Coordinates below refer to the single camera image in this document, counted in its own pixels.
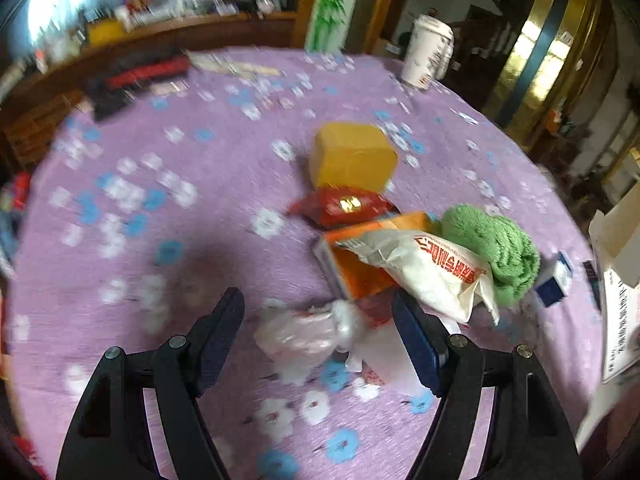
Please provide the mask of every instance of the floral tablecloth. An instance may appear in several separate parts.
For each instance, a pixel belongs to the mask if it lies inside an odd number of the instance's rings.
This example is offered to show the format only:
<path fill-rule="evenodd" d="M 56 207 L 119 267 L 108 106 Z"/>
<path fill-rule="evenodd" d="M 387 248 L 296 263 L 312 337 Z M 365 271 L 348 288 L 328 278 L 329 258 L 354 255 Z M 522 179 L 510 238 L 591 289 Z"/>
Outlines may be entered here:
<path fill-rule="evenodd" d="M 218 384 L 200 399 L 235 479 L 385 478 L 407 474 L 436 401 L 409 398 L 330 360 L 279 369 L 253 341 L 260 310 L 332 299 L 305 221 L 283 218 L 308 192 L 305 154 L 327 121 L 378 124 L 399 165 L 386 196 L 439 216 L 456 203 L 505 214 L 543 256 L 563 250 L 570 295 L 538 310 L 523 301 L 493 328 L 477 309 L 477 344 L 533 346 L 573 427 L 598 381 L 601 320 L 581 261 L 591 253 L 518 146 L 444 86 L 403 88 L 372 57 L 235 48 L 274 66 L 254 83 L 192 70 L 183 94 L 140 98 L 97 125 L 75 111 L 34 178 L 12 286 L 14 383 L 27 430 L 53 477 L 71 416 L 106 348 L 154 348 L 183 333 L 238 286 L 245 322 Z M 174 476 L 148 393 L 162 473 Z M 475 475 L 490 392 L 463 471 Z"/>

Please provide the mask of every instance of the green fabric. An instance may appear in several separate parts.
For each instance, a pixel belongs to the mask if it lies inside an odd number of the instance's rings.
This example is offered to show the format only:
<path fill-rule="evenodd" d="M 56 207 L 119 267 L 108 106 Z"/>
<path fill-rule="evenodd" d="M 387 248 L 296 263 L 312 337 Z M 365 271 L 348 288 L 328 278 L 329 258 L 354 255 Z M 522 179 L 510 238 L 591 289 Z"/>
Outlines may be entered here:
<path fill-rule="evenodd" d="M 538 276 L 540 255 L 529 235 L 510 218 L 458 204 L 442 216 L 442 237 L 489 262 L 498 306 L 517 303 Z"/>

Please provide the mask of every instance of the wooden counter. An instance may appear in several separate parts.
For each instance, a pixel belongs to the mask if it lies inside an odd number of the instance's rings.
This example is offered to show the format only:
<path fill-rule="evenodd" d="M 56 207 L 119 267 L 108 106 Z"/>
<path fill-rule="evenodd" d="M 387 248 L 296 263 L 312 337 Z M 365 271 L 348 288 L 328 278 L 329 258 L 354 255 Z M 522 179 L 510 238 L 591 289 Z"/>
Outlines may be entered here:
<path fill-rule="evenodd" d="M 134 50 L 174 44 L 190 50 L 225 46 L 290 47 L 296 12 L 276 12 L 260 20 L 248 14 L 208 14 L 176 18 L 136 28 L 113 43 L 87 47 L 80 56 L 34 74 L 16 86 L 0 109 L 4 132 L 0 152 L 12 171 L 30 170 L 46 154 L 60 121 L 82 98 L 87 80 L 116 58 Z"/>

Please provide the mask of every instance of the yellow cube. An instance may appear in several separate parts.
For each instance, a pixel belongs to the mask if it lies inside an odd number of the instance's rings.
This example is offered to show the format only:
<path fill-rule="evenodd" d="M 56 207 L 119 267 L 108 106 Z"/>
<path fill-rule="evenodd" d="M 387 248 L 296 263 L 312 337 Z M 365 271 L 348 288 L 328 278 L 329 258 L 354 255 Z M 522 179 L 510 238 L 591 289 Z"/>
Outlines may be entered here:
<path fill-rule="evenodd" d="M 379 128 L 328 123 L 316 135 L 309 174 L 316 187 L 352 186 L 379 193 L 397 163 L 396 151 Z"/>

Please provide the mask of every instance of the metal screw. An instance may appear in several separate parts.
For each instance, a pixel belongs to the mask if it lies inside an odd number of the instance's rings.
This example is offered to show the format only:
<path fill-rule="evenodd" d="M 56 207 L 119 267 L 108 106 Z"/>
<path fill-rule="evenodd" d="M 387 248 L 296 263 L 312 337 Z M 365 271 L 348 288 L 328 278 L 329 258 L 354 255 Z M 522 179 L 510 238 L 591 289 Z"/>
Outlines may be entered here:
<path fill-rule="evenodd" d="M 458 348 L 464 348 L 466 344 L 469 342 L 469 339 L 464 337 L 462 334 L 454 334 L 449 337 L 449 341 L 453 346 L 457 346 Z"/>
<path fill-rule="evenodd" d="M 516 352 L 519 356 L 529 359 L 533 355 L 533 350 L 527 345 L 518 345 Z"/>
<path fill-rule="evenodd" d="M 115 359 L 120 355 L 120 348 L 117 346 L 112 346 L 111 348 L 107 348 L 107 351 L 104 353 L 104 356 L 107 359 Z"/>
<path fill-rule="evenodd" d="M 171 348 L 181 348 L 187 342 L 187 338 L 183 335 L 174 335 L 171 339 L 169 339 L 169 346 Z"/>

